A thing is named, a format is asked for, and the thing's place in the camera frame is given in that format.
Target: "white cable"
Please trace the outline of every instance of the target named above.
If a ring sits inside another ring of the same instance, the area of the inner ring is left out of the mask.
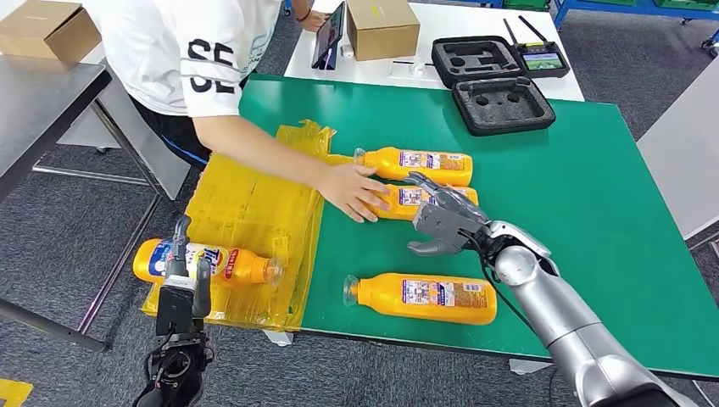
[[[704,393],[704,390],[702,390],[701,387],[699,387],[699,384],[696,382],[696,380],[693,380],[692,383],[694,383],[694,386],[697,388],[697,390],[699,390],[699,393],[701,393],[701,397],[703,397],[704,400],[706,400],[706,402],[709,404],[709,406],[716,407],[714,405],[714,403],[712,403],[711,400],[709,400],[709,398],[706,397],[706,393]]]

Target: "silver robotic arm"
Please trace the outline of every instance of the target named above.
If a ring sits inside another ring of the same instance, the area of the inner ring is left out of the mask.
[[[419,173],[407,182],[431,196],[413,220],[415,229],[434,237],[408,244],[420,256],[479,253],[524,311],[582,407],[689,407],[696,404],[639,364],[611,335],[582,297],[561,278],[551,252],[517,226],[490,220],[476,205],[449,187]]]

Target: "hand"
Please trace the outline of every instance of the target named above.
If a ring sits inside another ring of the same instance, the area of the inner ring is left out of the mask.
[[[316,32],[329,18],[330,15],[327,13],[320,13],[319,11],[312,10],[309,12],[309,16],[299,24],[307,31]]]
[[[359,223],[365,219],[377,222],[377,216],[365,204],[383,209],[389,209],[389,205],[372,192],[388,193],[384,184],[367,178],[375,171],[376,168],[362,165],[333,165],[319,179],[315,189],[352,220]]]

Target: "robotic arm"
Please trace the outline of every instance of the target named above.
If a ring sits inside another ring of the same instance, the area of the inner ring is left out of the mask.
[[[408,248],[420,256],[475,250],[482,268],[493,269],[516,298],[530,328],[542,341],[582,407],[696,406],[639,364],[564,281],[551,252],[509,223],[490,220],[476,205],[420,173],[405,179],[432,199],[413,220],[434,237]]]
[[[197,278],[189,276],[185,261],[189,225],[190,218],[183,215],[175,226],[159,290],[156,348],[144,360],[147,385],[133,407],[195,405],[203,393],[204,369],[215,358],[203,323],[211,308],[210,265],[199,260]]]

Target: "gray table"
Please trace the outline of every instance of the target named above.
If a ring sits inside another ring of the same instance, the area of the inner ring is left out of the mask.
[[[102,65],[0,56],[0,89],[3,90],[3,97],[0,98],[0,199],[7,197],[31,171],[122,182],[151,187],[155,191],[155,196],[76,329],[60,325],[0,298],[0,315],[6,315],[40,331],[93,350],[102,350],[104,343],[87,336],[87,330],[130,257],[132,249],[137,245],[159,201],[164,201],[173,210],[176,208],[108,110],[98,100],[102,90],[111,81],[112,76]],[[92,109],[137,165],[143,178],[65,170],[37,164],[42,155],[88,108]]]

